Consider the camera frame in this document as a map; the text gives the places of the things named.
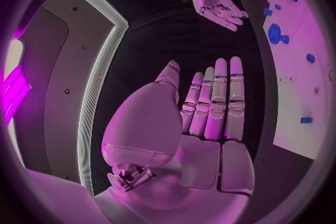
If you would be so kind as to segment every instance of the pink light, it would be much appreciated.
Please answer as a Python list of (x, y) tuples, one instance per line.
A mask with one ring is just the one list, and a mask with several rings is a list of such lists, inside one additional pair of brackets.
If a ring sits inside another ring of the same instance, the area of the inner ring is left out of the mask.
[(3, 111), (7, 112), (11, 103), (21, 90), (27, 85), (26, 78), (21, 74), (9, 86), (8, 90), (3, 96)]
[(8, 90), (9, 86), (13, 83), (13, 81), (22, 74), (22, 66), (17, 66), (10, 75), (5, 79), (2, 85), (2, 96), (5, 94), (5, 92)]
[(16, 95), (15, 99), (12, 101), (7, 114), (6, 114), (6, 124), (8, 125), (11, 121), (11, 118), (14, 116), (14, 113), (23, 99), (27, 96), (27, 94), (31, 91), (31, 86), (26, 85), (24, 88)]

